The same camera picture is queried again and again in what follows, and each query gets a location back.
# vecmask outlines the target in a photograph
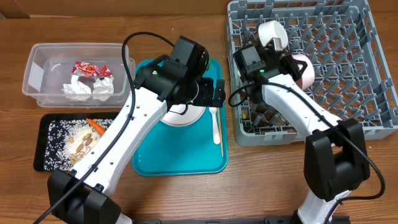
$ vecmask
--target gray dish rack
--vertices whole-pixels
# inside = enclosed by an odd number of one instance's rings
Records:
[[[286,29],[288,51],[312,61],[315,82],[305,90],[341,119],[356,118],[367,140],[383,139],[398,129],[397,93],[367,0],[231,1],[227,13],[227,56],[231,89],[241,86],[232,54],[256,41],[261,23],[276,20]],[[244,99],[237,94],[233,103]],[[233,108],[240,146],[301,141],[273,107],[250,99]]]

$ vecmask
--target wooden chopstick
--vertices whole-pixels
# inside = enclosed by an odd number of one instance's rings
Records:
[[[218,114],[218,130],[220,131],[221,156],[224,157],[223,134],[221,132],[221,116],[220,116],[220,109],[219,108],[217,108],[217,114]]]

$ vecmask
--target blue tray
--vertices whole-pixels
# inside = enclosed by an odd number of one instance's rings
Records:
[[[151,61],[141,62],[137,69]],[[217,60],[211,59],[210,68],[203,77],[223,78]],[[143,176],[221,172],[228,163],[225,107],[220,108],[220,115],[224,157],[221,156],[221,145],[213,142],[211,113],[206,108],[197,122],[185,127],[171,127],[159,121],[134,153],[134,170]]]

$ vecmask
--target carrot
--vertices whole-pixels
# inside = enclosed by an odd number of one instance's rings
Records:
[[[91,127],[94,128],[94,130],[100,135],[103,136],[105,134],[105,129],[99,125],[97,122],[93,121],[92,119],[86,118],[86,121]]]

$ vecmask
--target crumpled paper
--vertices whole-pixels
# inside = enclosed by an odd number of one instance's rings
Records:
[[[104,77],[103,79],[97,78],[94,83],[93,94],[90,96],[68,96],[68,94],[91,94],[91,88],[86,84],[78,81],[78,75],[72,75],[70,84],[63,84],[63,92],[66,94],[68,99],[74,101],[86,101],[91,96],[93,96],[94,100],[105,101],[109,98],[109,96],[95,96],[95,94],[107,94],[113,93],[113,76]]]
[[[102,80],[97,78],[94,82],[93,99],[105,101],[109,96],[95,96],[95,94],[113,93],[113,76],[104,77]]]
[[[68,96],[68,94],[91,94],[91,88],[80,82],[78,75],[72,75],[70,84],[63,84],[63,92],[66,97],[75,101],[86,101],[91,96]]]

